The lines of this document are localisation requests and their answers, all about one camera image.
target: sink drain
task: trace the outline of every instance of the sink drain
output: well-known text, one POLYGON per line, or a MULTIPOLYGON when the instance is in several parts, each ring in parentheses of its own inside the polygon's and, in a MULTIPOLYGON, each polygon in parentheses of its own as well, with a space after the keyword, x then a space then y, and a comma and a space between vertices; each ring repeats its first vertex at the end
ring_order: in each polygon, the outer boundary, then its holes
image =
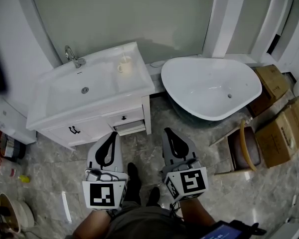
POLYGON ((82 94, 85 94, 85 93, 88 93, 89 92, 89 88, 88 87, 84 87, 82 90, 81 90, 81 93, 82 94))

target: device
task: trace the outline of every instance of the device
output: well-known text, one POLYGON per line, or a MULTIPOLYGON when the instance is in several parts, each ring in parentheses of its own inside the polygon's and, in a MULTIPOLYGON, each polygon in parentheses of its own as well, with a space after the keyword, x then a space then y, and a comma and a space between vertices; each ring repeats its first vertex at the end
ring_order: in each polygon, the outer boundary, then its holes
POLYGON ((87 208, 119 210, 127 191, 128 175, 123 173, 120 136, 107 134, 89 150, 83 193, 87 208))
POLYGON ((164 129, 162 138, 163 181, 174 202, 195 198, 207 191, 207 171, 199 163, 194 142, 169 127, 164 129))
POLYGON ((200 239, 249 239, 252 235, 263 236, 267 231, 258 228, 258 223, 252 226, 233 220, 231 223, 219 221, 207 229, 200 239))

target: faucet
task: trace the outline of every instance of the faucet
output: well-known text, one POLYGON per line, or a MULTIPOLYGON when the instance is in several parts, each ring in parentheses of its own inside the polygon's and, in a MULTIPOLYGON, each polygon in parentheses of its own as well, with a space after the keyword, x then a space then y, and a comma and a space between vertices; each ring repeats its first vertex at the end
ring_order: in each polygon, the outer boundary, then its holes
POLYGON ((70 59, 72 59, 74 65, 76 68, 80 68, 81 65, 84 65, 86 63, 85 59, 84 58, 77 58, 76 56, 74 56, 71 48, 69 45, 66 45, 65 46, 65 56, 66 58, 70 61, 70 59))

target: cup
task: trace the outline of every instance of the cup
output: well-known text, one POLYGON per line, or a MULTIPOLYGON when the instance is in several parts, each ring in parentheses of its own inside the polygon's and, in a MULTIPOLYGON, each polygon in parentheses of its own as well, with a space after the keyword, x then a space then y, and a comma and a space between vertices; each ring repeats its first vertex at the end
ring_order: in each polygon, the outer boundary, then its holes
POLYGON ((131 57, 123 57, 118 65, 118 71, 120 73, 131 73, 132 72, 132 59, 131 57))

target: bottle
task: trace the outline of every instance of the bottle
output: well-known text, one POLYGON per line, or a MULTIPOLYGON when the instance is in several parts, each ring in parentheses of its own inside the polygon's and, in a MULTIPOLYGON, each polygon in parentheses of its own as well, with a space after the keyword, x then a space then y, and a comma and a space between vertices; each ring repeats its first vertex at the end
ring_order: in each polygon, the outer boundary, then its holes
POLYGON ((4 177, 18 178, 23 183, 29 183, 30 178, 22 175, 22 168, 18 163, 0 157, 0 174, 4 177))

